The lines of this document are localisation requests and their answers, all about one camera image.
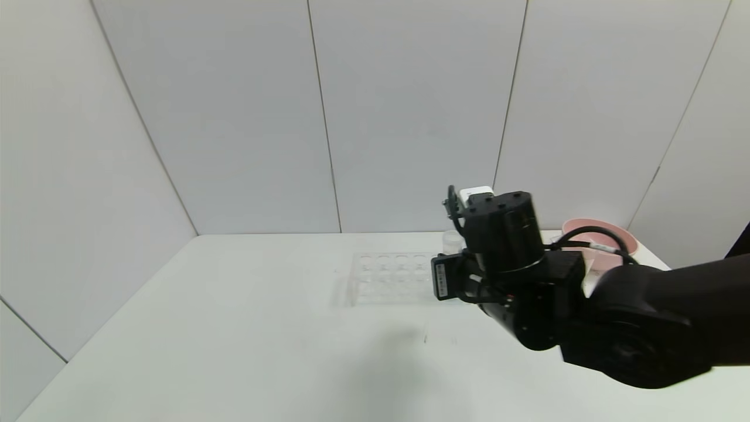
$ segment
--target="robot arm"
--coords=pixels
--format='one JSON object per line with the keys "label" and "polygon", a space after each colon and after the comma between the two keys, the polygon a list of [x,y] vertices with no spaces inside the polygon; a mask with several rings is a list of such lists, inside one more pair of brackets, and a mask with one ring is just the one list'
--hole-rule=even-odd
{"label": "robot arm", "polygon": [[[559,345],[565,362],[635,387],[750,365],[750,255],[662,271],[636,263],[606,229],[582,228],[543,244],[526,192],[448,192],[448,217],[467,245],[433,259],[438,300],[475,303],[527,348]],[[613,237],[619,249],[570,240],[586,231]],[[586,298],[583,256],[560,250],[569,246],[603,248],[623,265]]]}

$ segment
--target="white tabletop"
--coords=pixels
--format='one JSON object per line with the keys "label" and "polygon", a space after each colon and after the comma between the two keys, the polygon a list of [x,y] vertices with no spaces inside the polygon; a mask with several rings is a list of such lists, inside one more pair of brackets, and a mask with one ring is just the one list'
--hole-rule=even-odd
{"label": "white tabletop", "polygon": [[339,303],[353,253],[440,248],[439,233],[197,237],[19,421],[750,420],[749,368],[639,390],[526,350],[471,305]]}

